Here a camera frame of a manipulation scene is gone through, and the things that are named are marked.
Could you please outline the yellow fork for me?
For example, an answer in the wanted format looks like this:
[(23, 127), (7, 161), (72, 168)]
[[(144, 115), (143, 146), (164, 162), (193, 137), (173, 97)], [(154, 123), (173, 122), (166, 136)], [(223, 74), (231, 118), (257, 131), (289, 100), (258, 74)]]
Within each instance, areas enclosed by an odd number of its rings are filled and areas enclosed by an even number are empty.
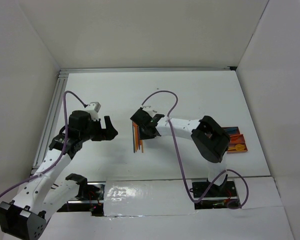
[(144, 153), (144, 144), (143, 144), (143, 140), (139, 141), (139, 145), (140, 145), (140, 150), (142, 153)]

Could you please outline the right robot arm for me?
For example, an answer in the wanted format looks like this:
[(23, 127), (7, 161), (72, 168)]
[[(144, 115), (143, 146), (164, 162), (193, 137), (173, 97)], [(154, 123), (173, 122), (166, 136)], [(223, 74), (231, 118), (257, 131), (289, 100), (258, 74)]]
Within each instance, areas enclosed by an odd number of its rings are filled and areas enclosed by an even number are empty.
[(170, 118), (163, 114), (151, 115), (139, 108), (130, 118), (139, 128), (142, 140), (172, 136), (194, 142), (201, 156), (207, 161), (208, 190), (213, 196), (220, 196), (226, 189), (228, 179), (224, 156), (228, 151), (230, 136), (210, 116), (186, 120)]

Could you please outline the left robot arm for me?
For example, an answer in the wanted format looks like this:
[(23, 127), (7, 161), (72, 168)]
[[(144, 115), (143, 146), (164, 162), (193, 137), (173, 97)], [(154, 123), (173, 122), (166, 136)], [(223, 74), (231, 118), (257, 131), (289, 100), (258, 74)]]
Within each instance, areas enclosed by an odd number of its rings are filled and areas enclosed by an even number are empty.
[(97, 114), (88, 110), (73, 111), (58, 135), (55, 136), (45, 158), (23, 189), (10, 201), (0, 203), (1, 231), (20, 240), (38, 240), (52, 215), (67, 201), (88, 200), (86, 177), (71, 173), (60, 183), (56, 179), (87, 141), (111, 141), (118, 131), (109, 116), (104, 117), (105, 128)]

